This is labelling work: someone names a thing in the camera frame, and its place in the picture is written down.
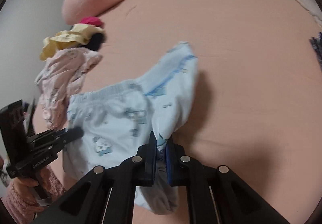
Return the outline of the left hand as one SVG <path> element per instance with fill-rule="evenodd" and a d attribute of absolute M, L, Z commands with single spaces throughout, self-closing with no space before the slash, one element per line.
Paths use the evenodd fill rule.
<path fill-rule="evenodd" d="M 36 187 L 39 183 L 31 178 L 15 178 L 13 180 L 14 189 L 17 194 L 21 197 L 21 199 L 32 205 L 32 206 L 39 206 L 37 199 L 34 197 L 33 193 L 31 192 L 31 188 Z"/>

